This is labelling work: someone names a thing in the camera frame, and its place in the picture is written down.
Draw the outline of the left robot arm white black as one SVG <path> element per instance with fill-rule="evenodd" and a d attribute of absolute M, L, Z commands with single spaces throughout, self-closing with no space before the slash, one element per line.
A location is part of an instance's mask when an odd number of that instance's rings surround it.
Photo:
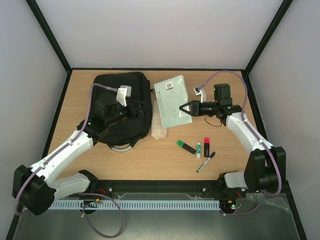
<path fill-rule="evenodd" d="M 44 213 L 54 201 L 77 193 L 93 193 L 98 178 L 88 170 L 58 178 L 77 157 L 97 143 L 126 152 L 149 133 L 152 100 L 131 96 L 122 105 L 105 94 L 91 98 L 86 118 L 72 135 L 49 155 L 30 167 L 19 166 L 13 177 L 12 195 L 34 215 Z"/>

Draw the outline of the grey notebook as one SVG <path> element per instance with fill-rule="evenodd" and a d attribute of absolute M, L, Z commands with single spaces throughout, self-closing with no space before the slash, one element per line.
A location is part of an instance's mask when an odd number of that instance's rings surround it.
<path fill-rule="evenodd" d="M 189 102 L 183 75 L 155 83 L 154 90 L 163 128 L 192 123 L 192 117 L 180 110 Z"/>

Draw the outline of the black student backpack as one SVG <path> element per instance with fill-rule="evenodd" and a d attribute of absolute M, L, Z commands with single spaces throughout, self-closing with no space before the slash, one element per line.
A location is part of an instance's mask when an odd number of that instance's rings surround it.
<path fill-rule="evenodd" d="M 131 86 L 131 96 L 126 103 L 145 101 L 145 118 L 128 119 L 128 108 L 116 100 L 120 86 Z M 103 143 L 122 152 L 145 138 L 152 123 L 152 98 L 150 81 L 142 72 L 98 75 L 92 84 L 88 116 L 77 130 L 83 130 L 94 144 Z"/>

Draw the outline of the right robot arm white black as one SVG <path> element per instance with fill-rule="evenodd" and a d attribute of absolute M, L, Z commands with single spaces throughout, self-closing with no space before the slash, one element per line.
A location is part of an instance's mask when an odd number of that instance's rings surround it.
<path fill-rule="evenodd" d="M 213 101 L 193 100 L 179 109 L 193 117 L 215 116 L 234 133 L 248 153 L 243 171 L 225 172 L 220 176 L 218 191 L 224 196 L 238 188 L 278 195 L 286 174 L 285 150 L 266 140 L 250 123 L 244 109 L 233 104 L 228 84 L 214 85 L 213 95 Z"/>

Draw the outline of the cream fabric pencil case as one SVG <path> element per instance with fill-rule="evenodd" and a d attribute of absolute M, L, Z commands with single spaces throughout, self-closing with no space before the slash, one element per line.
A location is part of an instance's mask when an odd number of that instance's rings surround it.
<path fill-rule="evenodd" d="M 158 102 L 154 100 L 152 105 L 151 136 L 156 140 L 164 139 L 167 137 L 167 132 L 168 129 L 162 125 Z"/>

